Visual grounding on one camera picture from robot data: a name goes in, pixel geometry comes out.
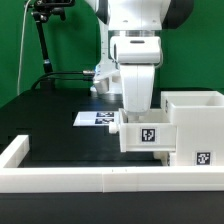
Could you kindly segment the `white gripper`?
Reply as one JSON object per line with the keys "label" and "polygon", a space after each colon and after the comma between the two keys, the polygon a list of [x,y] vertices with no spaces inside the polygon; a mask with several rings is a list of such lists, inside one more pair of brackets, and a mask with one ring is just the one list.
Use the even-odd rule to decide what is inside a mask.
{"label": "white gripper", "polygon": [[145,114],[151,106],[155,67],[161,62],[161,40],[158,36],[113,36],[110,55],[119,67],[128,122],[139,122],[136,114]]}

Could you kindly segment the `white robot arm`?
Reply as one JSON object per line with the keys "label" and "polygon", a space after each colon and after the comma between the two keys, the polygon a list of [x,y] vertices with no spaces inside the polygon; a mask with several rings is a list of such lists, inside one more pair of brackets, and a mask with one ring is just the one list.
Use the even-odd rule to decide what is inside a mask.
{"label": "white robot arm", "polygon": [[85,0],[100,26],[101,58],[92,90],[119,97],[130,121],[151,107],[154,77],[163,64],[163,29],[180,27],[191,15],[194,0]]}

